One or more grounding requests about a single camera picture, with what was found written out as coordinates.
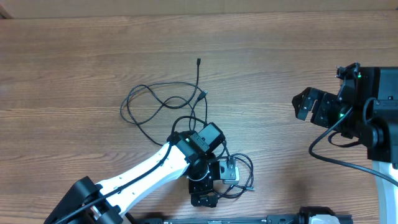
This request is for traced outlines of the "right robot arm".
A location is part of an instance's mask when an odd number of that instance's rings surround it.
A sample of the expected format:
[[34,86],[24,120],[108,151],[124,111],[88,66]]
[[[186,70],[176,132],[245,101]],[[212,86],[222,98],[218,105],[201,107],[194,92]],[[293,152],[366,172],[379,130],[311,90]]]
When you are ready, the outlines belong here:
[[[326,131],[311,143],[308,152],[321,161],[360,170],[375,176],[380,223],[397,223],[397,67],[362,67],[352,63],[336,69],[340,90],[332,94],[308,87],[292,98],[295,116]],[[363,145],[371,168],[314,153],[323,138],[340,134]]]

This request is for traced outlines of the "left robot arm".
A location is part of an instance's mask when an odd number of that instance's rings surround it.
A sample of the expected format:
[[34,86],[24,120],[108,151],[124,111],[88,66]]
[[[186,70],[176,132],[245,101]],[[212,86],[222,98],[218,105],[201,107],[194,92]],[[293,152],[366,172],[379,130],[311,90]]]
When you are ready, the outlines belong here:
[[225,141],[209,123],[200,131],[172,131],[152,157],[97,184],[89,177],[75,182],[46,218],[46,223],[122,223],[130,209],[160,186],[183,176],[189,179],[192,205],[215,207],[212,181],[219,165],[213,151]]

